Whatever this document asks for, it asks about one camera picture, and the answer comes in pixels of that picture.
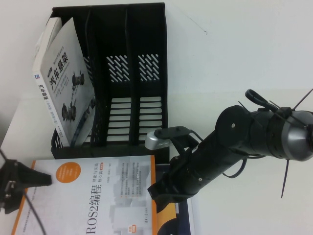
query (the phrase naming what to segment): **cable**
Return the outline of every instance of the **cable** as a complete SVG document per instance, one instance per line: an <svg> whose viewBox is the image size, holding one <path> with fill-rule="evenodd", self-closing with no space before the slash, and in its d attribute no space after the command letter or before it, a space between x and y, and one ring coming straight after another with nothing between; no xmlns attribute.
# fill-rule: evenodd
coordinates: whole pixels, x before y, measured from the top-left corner
<svg viewBox="0 0 313 235"><path fill-rule="evenodd" d="M4 152L2 151L2 149L0 149L0 154L2 155L2 157L3 157L3 159L4 159L5 161L8 160L8 158L5 156L5 154L4 154ZM39 223L39 226L40 226L41 230L43 231L43 235L46 235L46 232L45 232L45 228L44 228L44 226L43 226L43 223L41 222L41 220L40 220L40 218L39 218L39 216L38 216L38 214L37 214L37 212L36 212L36 210L35 210L33 204L31 203L30 199L28 198L25 189L22 190L22 193L23 193L24 197L26 198L26 200L27 200L27 202L28 202L28 204L29 204L29 207L30 207L31 210L33 211L33 213L34 213L34 215L35 215L35 217L36 217L36 219L37 219L37 221L38 221L38 223Z"/></svg>
<svg viewBox="0 0 313 235"><path fill-rule="evenodd" d="M22 192L23 192L23 195L24 195L24 197L26 198L26 200L27 200L27 202L28 202L28 204L29 204L29 207L31 208L31 210L32 210L33 213L34 213L34 215L35 215L35 217L36 217L36 219L37 219L37 221L38 221L38 223L39 223L39 226L40 226L41 230L43 231L43 235L46 235L46 232L45 232L45 228L44 228L44 226L43 226L43 223L41 222L41 220L40 220L40 218L39 218L39 216L38 216L38 214L37 214L37 212L36 212L36 210L35 210L33 204L31 203L29 197L27 196L26 191L23 189Z"/></svg>
<svg viewBox="0 0 313 235"><path fill-rule="evenodd" d="M260 158L264 158L266 157L265 155L254 155L254 156L249 156L246 159L243 159L243 163L241 164L240 169L237 171L237 173L233 174L233 175L226 175L225 173L223 173L224 176L230 178L230 179L234 179L237 176L239 176L243 170L245 169L246 163L247 163L247 159L260 159Z"/></svg>
<svg viewBox="0 0 313 235"><path fill-rule="evenodd" d="M190 130L191 133L193 133L199 140L203 141L203 139L193 130Z"/></svg>
<svg viewBox="0 0 313 235"><path fill-rule="evenodd" d="M228 177L228 178L230 178L230 179L236 178L237 176L239 176L239 175L243 172L243 170L244 170L244 168L245 168L245 166L246 166L246 162L247 162L247 158L243 159L243 163L241 164L241 167L240 167L240 169L237 171L237 173L235 173L235 174L233 174L233 175L226 175L225 173L223 173L223 175L226 176L226 177Z"/></svg>
<svg viewBox="0 0 313 235"><path fill-rule="evenodd" d="M2 151L2 149L0 149L0 154L2 155L2 157L3 157L3 159L4 159L5 161L8 160L8 158L5 156L5 154L4 154L4 152Z"/></svg>

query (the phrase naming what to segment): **white desk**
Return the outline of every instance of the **white desk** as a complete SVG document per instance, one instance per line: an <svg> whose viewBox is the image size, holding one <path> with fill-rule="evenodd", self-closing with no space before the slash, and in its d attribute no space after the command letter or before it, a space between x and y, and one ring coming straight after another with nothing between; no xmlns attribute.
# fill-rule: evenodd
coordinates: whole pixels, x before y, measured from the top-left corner
<svg viewBox="0 0 313 235"><path fill-rule="evenodd" d="M292 106L306 93L297 91L258 91L281 106ZM221 111L237 100L251 111L240 93L186 94L168 97L169 124L184 125L206 137L214 129ZM312 110L313 95L300 109ZM1 148L7 157L30 165L33 159L52 159L54 127L43 101L20 102ZM285 195L280 199L285 161L267 157L250 160L236 179L220 176L204 187L199 196L203 235L310 235L313 231L313 160L290 162ZM228 174L238 170L238 165ZM17 212L0 212L1 234L10 234Z"/></svg>

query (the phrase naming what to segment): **slotted divider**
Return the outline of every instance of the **slotted divider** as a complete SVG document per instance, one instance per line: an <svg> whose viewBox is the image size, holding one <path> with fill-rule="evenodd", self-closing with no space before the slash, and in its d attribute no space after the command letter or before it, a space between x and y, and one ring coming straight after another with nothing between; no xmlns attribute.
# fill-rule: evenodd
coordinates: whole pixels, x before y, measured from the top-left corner
<svg viewBox="0 0 313 235"><path fill-rule="evenodd" d="M54 157L155 154L167 163L168 149L144 147L148 132L168 127L165 5L56 7L52 16L74 17L96 97L91 136L77 150L62 148L55 132Z"/></svg>

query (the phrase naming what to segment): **book cover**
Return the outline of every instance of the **book cover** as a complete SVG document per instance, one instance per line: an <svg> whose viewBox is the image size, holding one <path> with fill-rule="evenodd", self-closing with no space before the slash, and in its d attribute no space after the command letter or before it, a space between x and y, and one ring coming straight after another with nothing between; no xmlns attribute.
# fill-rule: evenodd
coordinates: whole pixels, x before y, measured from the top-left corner
<svg viewBox="0 0 313 235"><path fill-rule="evenodd" d="M48 44L42 60L35 60L33 74L63 146L70 146L82 117L95 106L73 18Z"/></svg>
<svg viewBox="0 0 313 235"><path fill-rule="evenodd" d="M155 181L153 156L39 160L34 169L52 176L51 186L27 192L48 235L157 235L147 191ZM41 233L23 199L12 234Z"/></svg>

